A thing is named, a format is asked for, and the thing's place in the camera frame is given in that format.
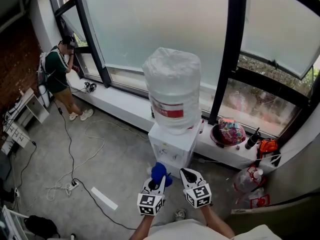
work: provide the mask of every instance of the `concrete floor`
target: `concrete floor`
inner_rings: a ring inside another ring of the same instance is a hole
[[[89,104],[80,99],[75,98],[75,101],[82,109],[90,108]],[[23,172],[21,200],[18,203],[20,213],[51,219],[62,237],[75,233],[79,239],[127,240],[133,231],[116,225],[106,218],[83,186],[73,190],[70,197],[67,197],[64,190],[58,189],[54,201],[46,199],[46,188],[54,186],[56,181],[72,168],[72,159],[68,152],[70,141],[65,131],[64,121],[54,103],[48,111],[50,116],[43,124],[34,121],[28,130],[31,139],[37,144],[37,149],[29,166]],[[69,121],[64,107],[62,111],[66,118],[67,130],[72,138],[71,153],[74,156],[75,165],[92,156],[103,143],[101,139],[88,138],[84,135],[84,130],[90,122],[105,120],[139,133],[144,138],[148,137],[145,133],[97,109],[86,121],[80,121],[79,118]],[[106,122],[92,124],[86,133],[104,138],[105,145],[93,159],[76,169],[73,177],[83,181],[89,190],[96,187],[118,205],[114,211],[98,198],[96,199],[112,219],[130,228],[138,227],[143,218],[137,209],[138,192],[149,177],[147,168],[156,162],[150,143]],[[16,185],[20,184],[20,172],[27,164],[30,150],[33,148],[33,146],[29,150],[20,148],[16,154],[14,159]],[[232,177],[235,172],[212,162],[202,164],[196,160],[192,161],[190,167],[201,172],[204,179],[210,183],[214,204],[212,209],[225,217],[230,211],[230,206],[227,204],[228,197],[224,192],[224,184],[226,179]],[[71,175],[61,180],[64,186],[70,182]],[[9,185],[13,183],[12,176],[7,183]],[[154,224],[171,222],[178,208],[187,209],[189,218],[203,222],[201,212],[192,208],[185,200],[180,179],[174,178],[173,184],[165,190],[164,194],[166,203],[155,217]]]

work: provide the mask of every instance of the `black backpack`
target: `black backpack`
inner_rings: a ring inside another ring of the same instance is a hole
[[[24,219],[24,224],[25,227],[36,236],[48,239],[57,234],[60,238],[57,226],[50,219],[31,215],[29,218]]]

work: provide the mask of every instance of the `window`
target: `window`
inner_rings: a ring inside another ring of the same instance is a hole
[[[51,0],[80,77],[148,98],[159,47],[197,55],[199,105],[283,145],[320,102],[320,0]]]

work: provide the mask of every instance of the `hand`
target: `hand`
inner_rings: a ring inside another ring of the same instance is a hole
[[[79,73],[79,71],[80,71],[80,69],[75,65],[72,66],[72,69],[77,73]]]
[[[71,49],[71,50],[67,50],[67,54],[70,56],[70,55],[73,55],[74,54],[74,50]]]

